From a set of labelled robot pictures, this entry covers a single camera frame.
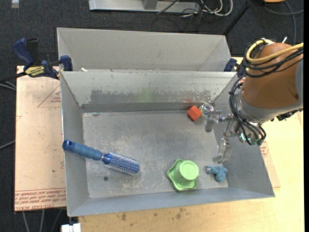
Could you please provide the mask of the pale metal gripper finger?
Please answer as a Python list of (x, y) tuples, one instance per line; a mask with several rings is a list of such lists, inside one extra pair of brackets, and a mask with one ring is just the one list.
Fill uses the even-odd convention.
[(212, 161), (215, 163), (223, 163), (229, 161), (233, 149), (230, 140), (226, 137), (223, 137), (217, 144), (217, 148), (218, 154), (212, 159)]
[(229, 120), (229, 116), (222, 116), (221, 113), (221, 110), (207, 112), (205, 125), (206, 132), (211, 132), (215, 124)]

